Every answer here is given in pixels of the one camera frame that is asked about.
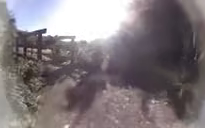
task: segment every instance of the sun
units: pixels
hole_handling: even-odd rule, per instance
[[[115,34],[126,19],[129,0],[66,0],[47,22],[52,35],[91,41]]]

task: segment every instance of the fence post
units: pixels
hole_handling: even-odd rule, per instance
[[[38,41],[37,41],[37,59],[42,59],[42,33],[38,33]]]
[[[26,40],[26,36],[22,35],[22,43],[23,43],[23,56],[27,57],[27,40]]]
[[[16,37],[16,42],[15,42],[15,62],[18,62],[18,57],[19,57],[19,36]]]

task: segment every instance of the wooden fence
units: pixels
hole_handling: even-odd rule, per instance
[[[52,46],[56,43],[56,40],[44,41],[43,34],[45,34],[46,32],[47,29],[40,29],[33,32],[18,32],[15,43],[16,60],[18,60],[19,57],[32,60],[42,60],[43,56],[50,56],[48,53],[47,55],[46,53],[43,53],[42,50],[53,51],[54,49],[52,48]],[[29,37],[35,37],[37,38],[37,40],[34,42],[28,41]],[[68,39],[71,43],[75,43],[75,36],[59,36],[59,39]],[[73,51],[73,49],[74,48],[72,48],[72,50],[70,51],[71,56],[75,54],[75,51]]]

